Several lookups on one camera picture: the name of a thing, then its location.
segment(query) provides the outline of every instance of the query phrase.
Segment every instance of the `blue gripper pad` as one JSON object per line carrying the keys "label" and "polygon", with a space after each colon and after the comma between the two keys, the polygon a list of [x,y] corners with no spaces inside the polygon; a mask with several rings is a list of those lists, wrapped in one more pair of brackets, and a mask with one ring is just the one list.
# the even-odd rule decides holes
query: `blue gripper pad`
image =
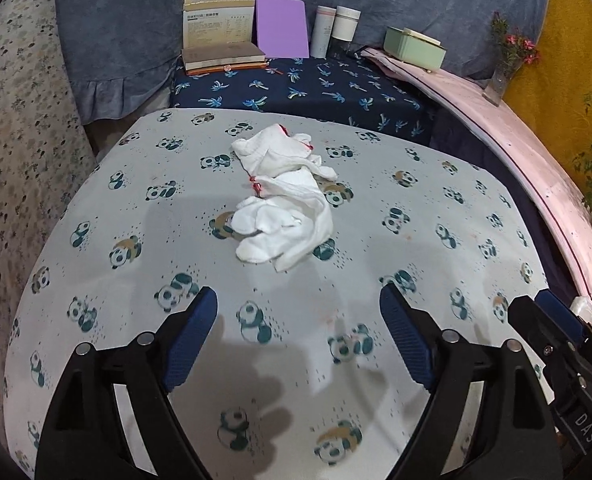
{"label": "blue gripper pad", "polygon": [[210,290],[202,297],[169,349],[167,371],[163,378],[167,392],[171,392],[176,386],[180,386],[187,380],[189,371],[214,324],[217,312],[216,293]]}
{"label": "blue gripper pad", "polygon": [[564,303],[554,296],[548,288],[537,293],[534,302],[540,307],[560,330],[567,336],[569,341],[579,348],[583,341],[582,323],[575,317]]}
{"label": "blue gripper pad", "polygon": [[387,286],[380,291],[380,313],[412,379],[427,390],[435,384],[431,350],[409,314]]}

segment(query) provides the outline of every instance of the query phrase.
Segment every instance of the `navy blue sheet with palm tree print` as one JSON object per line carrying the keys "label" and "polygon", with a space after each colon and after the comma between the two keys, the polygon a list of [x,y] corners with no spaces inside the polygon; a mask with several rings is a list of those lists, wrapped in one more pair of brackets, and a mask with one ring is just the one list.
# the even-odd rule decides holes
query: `navy blue sheet with palm tree print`
{"label": "navy blue sheet with palm tree print", "polygon": [[309,117],[428,145],[436,105],[411,84],[356,59],[273,59],[265,69],[187,76],[172,107],[234,108]]}

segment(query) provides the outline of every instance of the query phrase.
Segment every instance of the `panda print bed sheet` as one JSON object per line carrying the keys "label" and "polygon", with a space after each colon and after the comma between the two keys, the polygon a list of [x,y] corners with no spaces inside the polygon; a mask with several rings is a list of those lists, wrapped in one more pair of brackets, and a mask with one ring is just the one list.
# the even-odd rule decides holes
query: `panda print bed sheet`
{"label": "panda print bed sheet", "polygon": [[[310,134],[339,176],[321,184],[335,232],[283,273],[237,260],[230,227],[253,194],[231,142],[273,123]],[[358,125],[251,110],[140,118],[76,193],[26,285],[3,384],[10,452],[32,476],[78,343],[125,345],[207,285],[218,317],[170,400],[212,477],[384,479],[428,399],[381,319],[387,283],[441,327],[495,345],[517,337],[509,302],[546,288],[507,190],[461,160]],[[476,419],[470,399],[454,466]],[[120,405],[137,465],[152,470]]]}

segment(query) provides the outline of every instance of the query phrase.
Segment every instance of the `glass vase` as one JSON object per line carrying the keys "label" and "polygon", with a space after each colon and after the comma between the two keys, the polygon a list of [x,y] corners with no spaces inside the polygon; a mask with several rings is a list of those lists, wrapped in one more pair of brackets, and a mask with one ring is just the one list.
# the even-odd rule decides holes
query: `glass vase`
{"label": "glass vase", "polygon": [[506,64],[499,64],[496,66],[492,78],[482,91],[484,98],[494,106],[500,106],[502,97],[511,82],[511,78],[516,75],[516,72],[521,66],[522,63],[517,63],[512,66],[507,66]]}

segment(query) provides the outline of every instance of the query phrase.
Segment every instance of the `book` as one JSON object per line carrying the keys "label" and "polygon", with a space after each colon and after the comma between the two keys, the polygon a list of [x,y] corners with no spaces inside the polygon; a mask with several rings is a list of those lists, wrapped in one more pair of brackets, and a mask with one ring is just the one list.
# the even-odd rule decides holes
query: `book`
{"label": "book", "polygon": [[194,70],[186,70],[186,75],[205,75],[215,72],[231,72],[233,70],[245,70],[249,68],[266,68],[269,61],[262,61],[259,63],[235,63],[228,65],[209,66],[206,68],[196,68]]}
{"label": "book", "polygon": [[305,3],[256,0],[256,37],[267,57],[309,57]]}
{"label": "book", "polygon": [[185,0],[183,48],[251,41],[255,0]]}
{"label": "book", "polygon": [[265,53],[251,41],[183,48],[182,54],[185,70],[235,63],[259,63],[265,60]]}

